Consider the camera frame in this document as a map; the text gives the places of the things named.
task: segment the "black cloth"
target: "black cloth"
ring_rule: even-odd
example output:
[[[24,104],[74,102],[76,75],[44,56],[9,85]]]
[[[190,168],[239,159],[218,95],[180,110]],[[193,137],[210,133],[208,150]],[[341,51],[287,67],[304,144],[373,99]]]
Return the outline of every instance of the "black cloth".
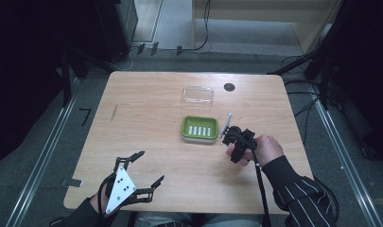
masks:
[[[98,212],[92,207],[90,198],[85,199],[82,204],[69,217],[56,218],[49,222],[49,227],[97,227],[111,226],[116,214],[103,220],[99,220]]]
[[[336,226],[327,192],[307,177],[298,175],[286,156],[266,164],[262,171],[273,187],[273,197],[280,209],[289,211],[286,226]],[[107,225],[115,217],[109,217]],[[86,199],[69,217],[50,222],[50,227],[94,227],[98,225],[98,213]]]

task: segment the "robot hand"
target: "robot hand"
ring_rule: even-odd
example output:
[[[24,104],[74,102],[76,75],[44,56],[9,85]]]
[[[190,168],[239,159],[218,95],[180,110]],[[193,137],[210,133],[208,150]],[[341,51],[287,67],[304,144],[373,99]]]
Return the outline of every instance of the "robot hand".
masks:
[[[135,184],[132,182],[129,174],[127,173],[127,167],[130,162],[135,162],[138,158],[144,155],[144,151],[134,153],[128,158],[117,158],[113,169],[113,173],[109,175],[102,183],[100,188],[106,184],[105,195],[109,198],[108,206],[106,208],[106,214],[110,214],[118,206],[125,206],[129,204],[139,202],[151,202],[153,198],[153,192],[161,185],[162,180],[165,176],[159,178],[153,183],[150,188],[137,189]]]
[[[223,144],[229,146],[230,144],[235,143],[235,147],[233,150],[226,151],[226,153],[231,156],[231,161],[233,163],[238,163],[242,159],[247,149],[249,149],[254,155],[254,151],[256,150],[257,146],[256,141],[253,139],[253,137],[255,136],[254,132],[249,131],[248,129],[241,131],[239,127],[232,126],[224,130],[223,134]]]

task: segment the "metal rail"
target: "metal rail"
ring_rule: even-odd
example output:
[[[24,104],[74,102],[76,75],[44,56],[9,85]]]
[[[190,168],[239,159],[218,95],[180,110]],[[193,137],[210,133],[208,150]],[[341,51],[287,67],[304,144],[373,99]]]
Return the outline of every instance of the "metal rail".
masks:
[[[309,84],[309,87],[313,93],[319,92],[316,86]],[[323,105],[320,102],[316,103],[316,107],[324,124],[324,127],[326,128],[327,133],[329,134],[330,140],[336,150],[341,165],[344,168],[347,179],[350,182],[350,185],[353,188],[353,191],[357,197],[357,201],[362,209],[364,217],[368,222],[368,225],[374,227],[382,227],[383,223],[380,219],[379,214],[376,211],[376,208],[374,207],[374,202],[371,196],[369,195],[368,190],[365,184],[363,183],[361,177],[359,176],[359,173],[353,161],[350,158],[347,148],[342,142],[339,132],[333,122],[332,116],[327,110],[324,109]]]
[[[55,146],[59,141],[61,132],[73,109],[74,103],[76,102],[78,87],[79,79],[76,78],[72,86],[73,95],[69,100],[68,104],[61,109],[61,113],[59,114],[59,117],[52,129],[52,132],[50,132],[49,137],[46,140],[40,157],[38,158],[37,163],[32,169],[31,175],[26,181],[26,185],[21,191],[16,205],[14,206],[14,209],[11,212],[8,223],[6,224],[7,227],[21,226],[24,216],[26,215],[26,211],[32,202],[35,192],[41,182],[41,178],[44,175],[44,171],[46,170],[50,158],[52,157]]]

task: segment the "striped sleeve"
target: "striped sleeve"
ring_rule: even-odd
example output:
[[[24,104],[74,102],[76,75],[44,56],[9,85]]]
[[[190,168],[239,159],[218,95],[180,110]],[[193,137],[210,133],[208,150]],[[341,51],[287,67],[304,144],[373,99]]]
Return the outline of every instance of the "striped sleeve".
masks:
[[[311,179],[296,174],[285,156],[279,159],[262,170],[272,184],[276,204],[289,211],[287,225],[336,226],[326,191]]]

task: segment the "black round hole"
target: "black round hole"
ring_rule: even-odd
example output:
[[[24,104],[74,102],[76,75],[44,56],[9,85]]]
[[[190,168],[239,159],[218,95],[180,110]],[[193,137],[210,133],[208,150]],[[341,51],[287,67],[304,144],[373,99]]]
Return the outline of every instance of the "black round hole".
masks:
[[[235,90],[235,85],[232,83],[226,83],[226,84],[224,84],[224,90],[226,90],[228,92],[232,92]]]

